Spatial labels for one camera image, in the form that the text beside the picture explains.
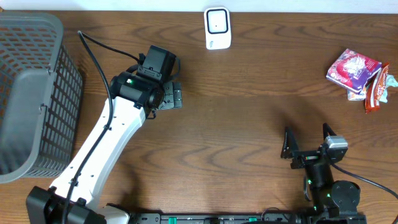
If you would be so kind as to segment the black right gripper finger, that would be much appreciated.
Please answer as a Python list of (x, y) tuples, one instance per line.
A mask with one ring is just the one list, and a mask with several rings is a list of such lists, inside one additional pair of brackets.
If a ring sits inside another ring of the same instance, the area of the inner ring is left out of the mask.
[(297, 157), (299, 147), (290, 127), (285, 128), (284, 143), (282, 146), (280, 157), (282, 159), (292, 159)]
[(328, 136), (336, 136), (336, 133), (330, 128), (328, 123), (323, 123), (323, 138), (326, 139)]

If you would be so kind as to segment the small orange box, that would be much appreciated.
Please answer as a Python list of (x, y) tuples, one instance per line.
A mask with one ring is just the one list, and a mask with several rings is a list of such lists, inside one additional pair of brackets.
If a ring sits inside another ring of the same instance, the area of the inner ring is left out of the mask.
[(347, 91), (347, 99), (349, 101), (362, 101), (366, 99), (367, 90), (361, 90), (359, 93), (355, 93), (353, 91)]

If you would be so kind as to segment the orange red chocolate bar wrapper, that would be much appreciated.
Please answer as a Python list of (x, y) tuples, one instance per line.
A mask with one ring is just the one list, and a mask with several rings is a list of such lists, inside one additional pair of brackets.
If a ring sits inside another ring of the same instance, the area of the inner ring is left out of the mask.
[(373, 82), (366, 92), (365, 113), (368, 114), (380, 109), (380, 99), (386, 89), (386, 78), (389, 71), (389, 64), (385, 63), (382, 69), (375, 76)]

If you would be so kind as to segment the red purple snack bag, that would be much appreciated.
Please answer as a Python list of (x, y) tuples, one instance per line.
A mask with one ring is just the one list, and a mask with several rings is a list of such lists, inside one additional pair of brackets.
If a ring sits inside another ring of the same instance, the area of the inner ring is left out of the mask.
[(358, 94), (381, 67), (381, 62), (346, 49), (328, 69), (326, 79)]

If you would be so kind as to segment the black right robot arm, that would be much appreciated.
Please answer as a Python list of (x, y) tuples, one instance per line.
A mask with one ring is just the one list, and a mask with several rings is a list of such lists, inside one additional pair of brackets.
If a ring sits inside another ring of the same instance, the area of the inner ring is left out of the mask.
[(280, 157), (290, 159), (292, 169), (305, 169), (304, 193), (312, 208), (295, 212), (289, 223), (366, 223), (366, 217), (358, 213), (360, 187), (347, 180), (335, 180), (331, 166), (342, 160), (348, 150), (348, 142), (323, 124), (323, 142), (317, 150), (301, 151), (289, 127), (285, 128)]

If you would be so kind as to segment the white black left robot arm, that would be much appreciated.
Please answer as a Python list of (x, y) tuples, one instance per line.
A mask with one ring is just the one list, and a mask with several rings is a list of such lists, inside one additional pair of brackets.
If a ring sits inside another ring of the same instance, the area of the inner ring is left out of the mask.
[(113, 77), (101, 116), (68, 165), (45, 190), (34, 187), (26, 199), (31, 223), (129, 223), (116, 205), (98, 206), (104, 185), (134, 133), (158, 110), (182, 107), (181, 84), (172, 70), (179, 58), (157, 46), (137, 65)]

